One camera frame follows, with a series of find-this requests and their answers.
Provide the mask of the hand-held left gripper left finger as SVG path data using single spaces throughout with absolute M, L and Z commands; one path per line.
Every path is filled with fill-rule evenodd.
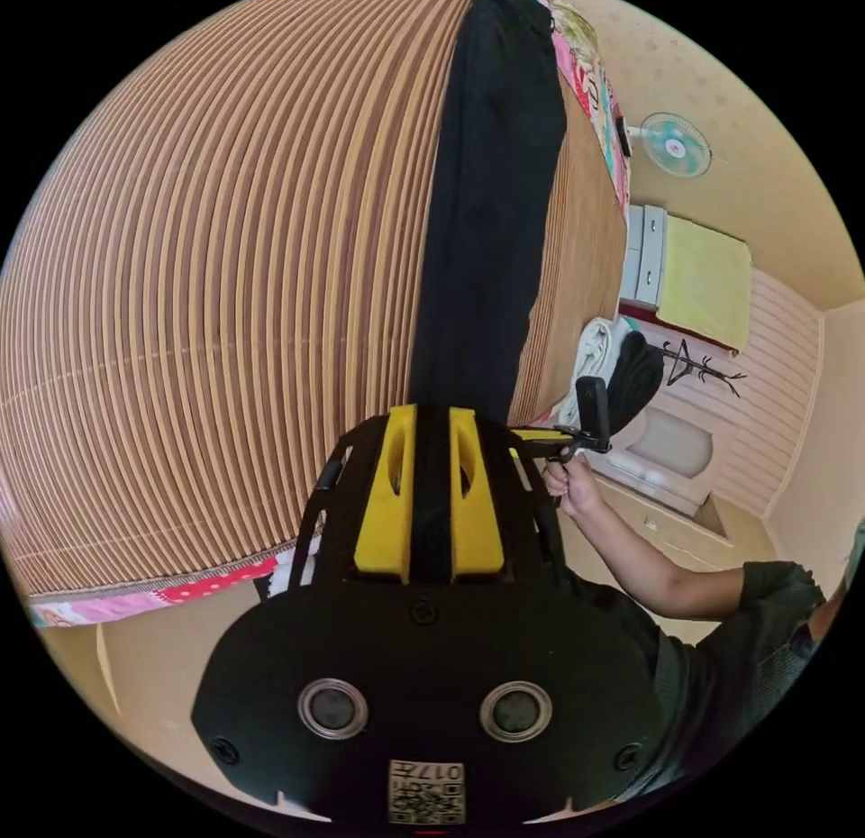
M 353 557 L 362 575 L 409 574 L 416 426 L 416 405 L 393 408 L 384 424 Z

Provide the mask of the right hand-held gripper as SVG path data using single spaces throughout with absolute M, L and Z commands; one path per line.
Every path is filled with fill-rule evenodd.
M 606 455 L 611 450 L 607 433 L 575 426 L 556 425 L 552 428 L 512 428 L 511 434 L 526 444 L 548 444 L 551 452 L 545 459 L 566 464 L 580 451 Z

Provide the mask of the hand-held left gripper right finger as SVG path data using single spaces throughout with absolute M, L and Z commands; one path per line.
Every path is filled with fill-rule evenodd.
M 495 576 L 505 565 L 475 413 L 449 410 L 451 574 Z

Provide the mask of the person's right hand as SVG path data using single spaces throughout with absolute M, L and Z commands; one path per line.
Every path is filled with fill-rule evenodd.
M 587 523 L 605 507 L 594 473 L 582 452 L 567 462 L 548 460 L 542 474 L 549 495 L 577 524 Z

